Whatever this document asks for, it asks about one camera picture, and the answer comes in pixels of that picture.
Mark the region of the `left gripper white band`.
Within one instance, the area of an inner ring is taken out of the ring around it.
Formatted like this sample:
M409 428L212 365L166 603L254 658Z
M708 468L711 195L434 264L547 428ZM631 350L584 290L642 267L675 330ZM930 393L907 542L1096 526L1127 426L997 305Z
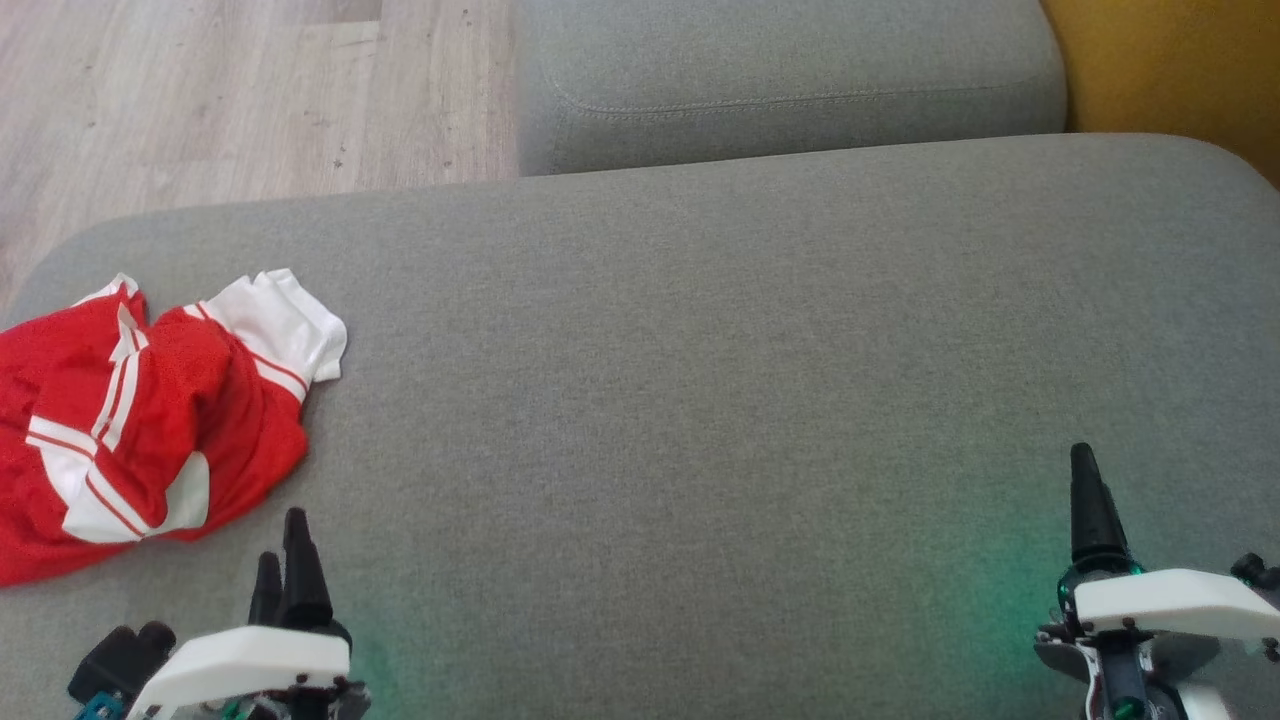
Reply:
M284 584L275 552L259 556L248 624L180 646L145 683L127 716L172 719L218 701L227 719L361 719L371 693L349 679L349 644L334 623L303 509L285 514ZM282 625L276 625L280 603Z

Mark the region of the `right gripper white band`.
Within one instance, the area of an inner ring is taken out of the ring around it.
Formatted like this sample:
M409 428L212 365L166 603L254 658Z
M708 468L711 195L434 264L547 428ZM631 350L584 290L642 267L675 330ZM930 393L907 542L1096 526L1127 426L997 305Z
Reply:
M1071 564L1134 564L1093 448L1070 448ZM1085 687L1082 719L1230 719L1221 693L1193 676L1225 641L1277 661L1277 568L1239 560L1229 574L1164 569L1128 575L1069 570L1059 612L1036 633L1051 670Z

